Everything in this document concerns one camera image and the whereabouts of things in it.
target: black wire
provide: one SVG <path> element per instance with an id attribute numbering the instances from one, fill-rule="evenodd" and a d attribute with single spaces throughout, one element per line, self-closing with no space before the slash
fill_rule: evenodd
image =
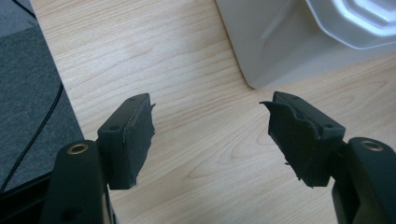
<path id="1" fill-rule="evenodd" d="M 8 173 L 8 176 L 6 180 L 4 181 L 3 185 L 0 188 L 0 193 L 3 193 L 8 185 L 9 180 L 11 180 L 12 176 L 15 174 L 17 171 L 18 167 L 20 166 L 23 158 L 26 156 L 26 153 L 30 150 L 32 147 L 33 143 L 37 139 L 38 135 L 41 133 L 43 130 L 44 126 L 47 124 L 47 121 L 50 119 L 50 116 L 52 115 L 56 105 L 59 102 L 59 99 L 61 98 L 62 91 L 64 90 L 64 85 L 61 83 L 59 85 L 58 93 L 56 94 L 56 97 L 54 101 L 52 102 L 52 105 L 49 108 L 49 112 L 47 112 L 46 117 L 44 117 L 43 121 L 41 122 L 40 126 L 38 127 L 37 131 L 35 131 L 35 135 L 33 135 L 32 139 L 30 142 L 27 144 L 26 148 L 23 150 L 23 152 L 20 154 L 18 159 L 15 161 L 14 165 L 12 166 L 11 171 Z"/>
<path id="2" fill-rule="evenodd" d="M 27 7 L 25 7 L 24 5 L 22 5 L 20 2 L 18 2 L 17 0 L 12 0 L 12 2 L 14 2 L 16 5 L 18 5 L 18 7 L 20 7 L 21 9 L 23 9 L 23 11 L 27 12 L 29 15 L 31 15 L 33 18 L 35 18 L 37 20 L 37 18 L 35 17 L 35 13 L 31 12 Z"/>

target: light wood tabletop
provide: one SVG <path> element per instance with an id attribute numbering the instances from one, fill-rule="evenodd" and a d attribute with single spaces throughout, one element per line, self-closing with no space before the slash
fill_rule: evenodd
<path id="1" fill-rule="evenodd" d="M 214 0 L 32 0 L 87 139 L 148 92 L 156 134 L 138 185 L 112 191 L 120 223 L 336 223 L 327 188 L 298 181 L 260 101 L 304 98 L 396 148 L 396 53 L 277 89 L 245 82 Z"/>

